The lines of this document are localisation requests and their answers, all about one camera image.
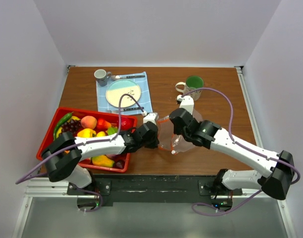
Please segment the clear zip top bag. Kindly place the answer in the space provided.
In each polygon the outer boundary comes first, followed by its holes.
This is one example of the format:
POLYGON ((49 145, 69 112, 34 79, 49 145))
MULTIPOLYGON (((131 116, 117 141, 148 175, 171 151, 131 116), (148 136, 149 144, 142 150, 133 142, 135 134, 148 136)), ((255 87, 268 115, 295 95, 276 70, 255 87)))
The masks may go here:
POLYGON ((165 116, 157 121, 158 125, 158 148, 160 150, 169 151, 172 155, 181 152, 187 152, 195 148, 191 142, 187 142, 182 135, 173 133, 174 126, 169 116, 165 116))

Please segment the red apple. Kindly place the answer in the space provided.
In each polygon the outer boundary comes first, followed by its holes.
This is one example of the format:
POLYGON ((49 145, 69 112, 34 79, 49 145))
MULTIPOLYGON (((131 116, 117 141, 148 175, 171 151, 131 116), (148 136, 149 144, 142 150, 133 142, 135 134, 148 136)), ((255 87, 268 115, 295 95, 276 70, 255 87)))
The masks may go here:
POLYGON ((121 118, 121 130, 129 130, 132 127, 131 120, 129 118, 121 118))

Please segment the green starfruit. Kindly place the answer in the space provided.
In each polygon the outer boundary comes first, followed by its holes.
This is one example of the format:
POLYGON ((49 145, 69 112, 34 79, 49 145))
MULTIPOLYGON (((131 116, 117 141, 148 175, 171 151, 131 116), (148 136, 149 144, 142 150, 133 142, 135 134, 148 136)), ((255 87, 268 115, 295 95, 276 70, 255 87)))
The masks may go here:
POLYGON ((118 128, 115 127, 115 126, 112 126, 112 127, 109 127, 107 130, 106 130, 106 133, 107 135, 113 135, 115 133, 118 132, 118 128))

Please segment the purple onion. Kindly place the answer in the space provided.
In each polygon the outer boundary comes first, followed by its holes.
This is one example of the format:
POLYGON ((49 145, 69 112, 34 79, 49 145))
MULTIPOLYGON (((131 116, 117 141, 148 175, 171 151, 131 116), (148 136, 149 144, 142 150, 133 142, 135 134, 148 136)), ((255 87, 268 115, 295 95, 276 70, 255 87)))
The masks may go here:
POLYGON ((120 157, 120 155, 106 155, 109 159, 115 160, 120 157))

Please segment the yellow mango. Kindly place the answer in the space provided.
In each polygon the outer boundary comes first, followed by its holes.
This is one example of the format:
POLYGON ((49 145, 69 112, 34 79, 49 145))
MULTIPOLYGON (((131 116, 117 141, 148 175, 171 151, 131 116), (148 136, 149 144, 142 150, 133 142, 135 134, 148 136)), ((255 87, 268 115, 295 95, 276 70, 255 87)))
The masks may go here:
POLYGON ((107 136, 106 132, 105 131, 100 131, 97 133, 96 137, 105 137, 107 136))

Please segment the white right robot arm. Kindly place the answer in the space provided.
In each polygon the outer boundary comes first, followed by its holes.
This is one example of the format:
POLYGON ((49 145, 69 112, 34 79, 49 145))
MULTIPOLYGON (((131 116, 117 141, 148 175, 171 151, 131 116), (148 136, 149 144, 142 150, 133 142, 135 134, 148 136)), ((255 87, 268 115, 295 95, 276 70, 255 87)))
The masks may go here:
POLYGON ((224 195, 235 189, 257 189, 274 199, 286 199, 295 175, 290 152, 276 153, 257 147, 208 120, 198 122, 184 108, 174 110, 169 119, 174 133, 186 141, 226 154, 251 168, 249 171, 221 169, 209 185, 214 193, 224 195))

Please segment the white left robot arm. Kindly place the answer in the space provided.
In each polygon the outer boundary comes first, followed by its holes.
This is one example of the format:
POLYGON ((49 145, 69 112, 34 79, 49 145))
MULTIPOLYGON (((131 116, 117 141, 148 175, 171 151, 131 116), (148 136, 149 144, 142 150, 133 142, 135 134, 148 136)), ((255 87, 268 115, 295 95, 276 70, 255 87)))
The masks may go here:
POLYGON ((65 132, 41 156, 51 182, 65 180, 84 194, 91 194, 96 183, 90 172, 78 165, 80 161, 99 155, 134 153, 142 147, 157 148, 157 134, 158 127, 150 121, 133 131, 121 131, 106 138, 74 137, 71 132, 65 132))

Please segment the green floral mug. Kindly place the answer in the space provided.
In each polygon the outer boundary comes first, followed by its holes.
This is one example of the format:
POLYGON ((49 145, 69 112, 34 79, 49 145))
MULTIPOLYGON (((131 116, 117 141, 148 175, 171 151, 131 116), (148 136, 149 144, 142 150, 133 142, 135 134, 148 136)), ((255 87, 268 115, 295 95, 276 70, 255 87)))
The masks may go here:
POLYGON ((197 90, 199 88, 203 88, 204 87, 204 81, 201 77, 199 76, 189 76, 185 82, 178 82, 175 85, 175 89, 176 91, 178 91, 179 93, 182 93, 183 95, 186 95, 187 93, 188 96, 190 96, 191 98, 193 98, 194 101, 197 101, 200 96, 202 91, 201 90, 197 90))

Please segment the cream and blue plate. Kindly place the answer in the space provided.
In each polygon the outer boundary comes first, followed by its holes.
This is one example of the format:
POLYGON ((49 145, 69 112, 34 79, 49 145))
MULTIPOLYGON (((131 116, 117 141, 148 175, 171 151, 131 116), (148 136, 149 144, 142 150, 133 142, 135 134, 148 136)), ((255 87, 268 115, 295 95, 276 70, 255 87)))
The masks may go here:
POLYGON ((122 95, 129 94, 138 101, 141 97, 141 93, 141 88, 136 82, 129 79, 121 79, 114 81, 108 86, 105 97, 109 104, 118 107, 122 95))

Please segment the yellow bell pepper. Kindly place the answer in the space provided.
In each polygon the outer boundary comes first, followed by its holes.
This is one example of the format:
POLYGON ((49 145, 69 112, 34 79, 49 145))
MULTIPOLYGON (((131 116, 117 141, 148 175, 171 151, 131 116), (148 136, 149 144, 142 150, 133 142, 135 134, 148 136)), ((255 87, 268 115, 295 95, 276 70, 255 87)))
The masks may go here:
POLYGON ((97 133, 90 128, 85 128, 77 133, 77 137, 82 137, 82 138, 93 138, 96 137, 96 135, 97 133))

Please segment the peach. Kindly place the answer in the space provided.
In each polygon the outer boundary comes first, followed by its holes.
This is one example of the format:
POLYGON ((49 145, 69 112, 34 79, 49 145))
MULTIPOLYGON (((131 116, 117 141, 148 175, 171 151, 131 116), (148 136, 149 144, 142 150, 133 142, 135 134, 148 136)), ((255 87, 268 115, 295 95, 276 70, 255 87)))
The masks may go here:
POLYGON ((97 119, 93 116, 85 116, 81 119, 82 128, 95 129, 97 125, 97 119))

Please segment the red plastic tray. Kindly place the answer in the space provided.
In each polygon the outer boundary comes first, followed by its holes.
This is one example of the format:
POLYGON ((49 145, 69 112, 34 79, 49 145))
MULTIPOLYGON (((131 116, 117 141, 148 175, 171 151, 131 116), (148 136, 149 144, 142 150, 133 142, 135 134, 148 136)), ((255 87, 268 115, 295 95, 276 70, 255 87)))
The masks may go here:
MULTIPOLYGON (((49 128, 44 136, 44 139, 37 151, 36 158, 38 160, 42 160, 41 152, 45 150, 52 142, 53 142, 53 130, 56 126, 57 122, 67 113, 73 112, 73 115, 82 119, 85 116, 93 116, 96 119, 102 118, 110 123, 116 124, 118 121, 118 115, 117 114, 111 114, 111 113, 105 113, 105 112, 97 112, 97 111, 89 111, 89 110, 83 110, 83 109, 76 109, 76 108, 67 108, 67 107, 59 107, 56 112, 54 113, 54 116, 52 118, 52 121, 49 125, 49 128)), ((123 160, 125 162, 124 169, 116 169, 113 168, 106 168, 106 167, 99 167, 95 166, 92 163, 88 165, 84 164, 78 164, 79 166, 83 168, 87 168, 89 170, 102 170, 102 171, 111 171, 113 173, 124 173, 128 169, 129 161, 130 161, 131 154, 122 154, 119 158, 115 159, 117 162, 118 160, 123 160)))

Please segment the red chili pepper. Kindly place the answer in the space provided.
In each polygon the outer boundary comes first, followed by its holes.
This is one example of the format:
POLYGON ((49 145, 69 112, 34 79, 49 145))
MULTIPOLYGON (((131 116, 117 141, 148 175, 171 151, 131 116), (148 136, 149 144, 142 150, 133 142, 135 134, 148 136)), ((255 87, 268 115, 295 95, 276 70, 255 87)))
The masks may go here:
POLYGON ((88 165, 88 164, 92 163, 92 160, 91 160, 91 158, 86 158, 86 159, 80 161, 79 163, 84 164, 84 165, 88 165))

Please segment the green chili pepper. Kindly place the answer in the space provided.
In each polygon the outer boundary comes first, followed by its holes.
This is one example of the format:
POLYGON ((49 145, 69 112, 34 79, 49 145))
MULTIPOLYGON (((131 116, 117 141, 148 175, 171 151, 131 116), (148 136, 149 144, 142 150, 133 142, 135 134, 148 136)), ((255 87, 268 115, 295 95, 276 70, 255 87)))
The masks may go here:
POLYGON ((69 121, 73 116, 73 112, 69 112, 67 114, 65 114, 56 124, 56 126, 54 127, 54 130, 53 130, 53 140, 56 139, 56 133, 57 131, 59 130, 59 128, 64 124, 66 123, 67 121, 69 121))

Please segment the yellow lemon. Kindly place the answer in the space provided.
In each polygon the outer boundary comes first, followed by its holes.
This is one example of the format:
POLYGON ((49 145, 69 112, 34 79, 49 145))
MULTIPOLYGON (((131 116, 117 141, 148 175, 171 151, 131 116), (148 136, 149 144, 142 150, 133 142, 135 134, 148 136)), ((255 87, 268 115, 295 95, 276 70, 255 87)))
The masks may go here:
POLYGON ((62 127, 59 127, 56 134, 55 134, 55 139, 57 139, 62 133, 62 127))

